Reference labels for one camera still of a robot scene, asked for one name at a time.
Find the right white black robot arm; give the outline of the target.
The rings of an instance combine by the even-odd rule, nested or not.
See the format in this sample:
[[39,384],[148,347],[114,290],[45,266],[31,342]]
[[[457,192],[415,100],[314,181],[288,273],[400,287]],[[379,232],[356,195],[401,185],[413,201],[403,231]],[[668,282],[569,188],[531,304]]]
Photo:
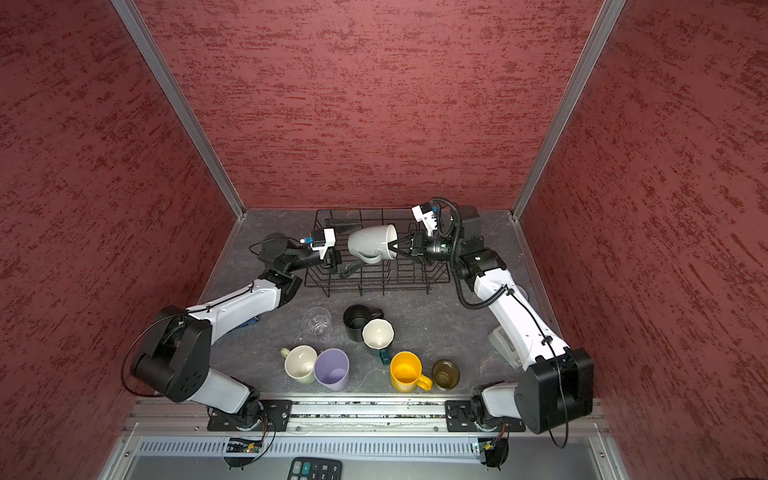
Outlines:
[[489,385],[474,395],[473,420],[489,428],[515,418],[540,434],[590,415],[592,357],[571,348],[523,297],[501,256],[486,247],[476,208],[435,197],[413,207],[412,214],[423,229],[388,242],[389,250],[420,263],[445,263],[459,303],[490,310],[523,370],[517,384]]

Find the grey white mug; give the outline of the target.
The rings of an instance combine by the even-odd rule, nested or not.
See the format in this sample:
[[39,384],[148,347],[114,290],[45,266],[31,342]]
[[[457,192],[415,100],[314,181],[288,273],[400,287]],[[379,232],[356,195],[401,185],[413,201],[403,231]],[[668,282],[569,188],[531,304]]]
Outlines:
[[375,265],[396,258],[397,253],[389,249],[389,244],[396,239],[397,230],[392,224],[367,227],[349,236],[347,248],[365,264]]

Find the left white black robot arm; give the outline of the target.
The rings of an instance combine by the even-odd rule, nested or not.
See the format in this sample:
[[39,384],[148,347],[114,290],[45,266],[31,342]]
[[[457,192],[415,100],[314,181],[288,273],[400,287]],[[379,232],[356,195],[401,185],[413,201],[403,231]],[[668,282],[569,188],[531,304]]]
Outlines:
[[130,374],[154,392],[176,402],[204,405],[241,431],[264,426],[255,387],[210,367],[212,346],[230,331],[289,303],[302,279],[295,273],[311,267],[338,271],[342,234],[359,222],[328,220],[323,229],[300,240],[272,233],[257,242],[255,255],[264,271],[233,293],[202,305],[169,306],[136,339]]

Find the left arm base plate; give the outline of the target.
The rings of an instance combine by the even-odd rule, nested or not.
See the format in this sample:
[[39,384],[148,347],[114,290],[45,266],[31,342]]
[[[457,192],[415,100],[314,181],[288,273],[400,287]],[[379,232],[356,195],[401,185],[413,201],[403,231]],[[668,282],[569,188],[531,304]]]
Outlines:
[[284,432],[292,405],[290,400],[251,400],[235,413],[208,407],[207,430],[255,434],[272,428],[277,432]]

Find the dark green mug white inside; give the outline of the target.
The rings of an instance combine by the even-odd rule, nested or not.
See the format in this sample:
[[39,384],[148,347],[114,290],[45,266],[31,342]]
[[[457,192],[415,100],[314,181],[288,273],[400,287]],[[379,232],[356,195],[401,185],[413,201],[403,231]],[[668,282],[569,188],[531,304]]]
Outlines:
[[369,321],[363,328],[363,342],[368,352],[385,366],[391,363],[390,346],[395,332],[392,324],[384,319]]

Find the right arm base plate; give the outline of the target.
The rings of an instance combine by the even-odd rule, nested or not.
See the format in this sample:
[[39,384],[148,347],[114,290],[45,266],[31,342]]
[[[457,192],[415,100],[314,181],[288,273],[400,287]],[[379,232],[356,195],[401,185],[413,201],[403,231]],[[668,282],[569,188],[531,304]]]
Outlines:
[[449,432],[519,433],[526,431],[521,419],[492,416],[478,397],[470,400],[448,400],[444,407]]

